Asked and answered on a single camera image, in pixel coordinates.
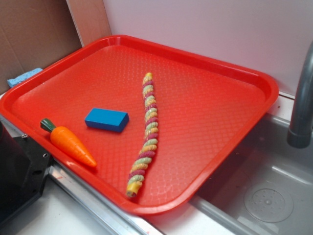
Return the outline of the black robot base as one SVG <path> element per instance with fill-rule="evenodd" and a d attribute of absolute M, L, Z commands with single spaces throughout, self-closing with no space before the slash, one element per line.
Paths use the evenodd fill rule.
<path fill-rule="evenodd" d="M 0 125 L 0 225 L 43 193 L 51 154 L 31 137 L 12 137 Z"/>

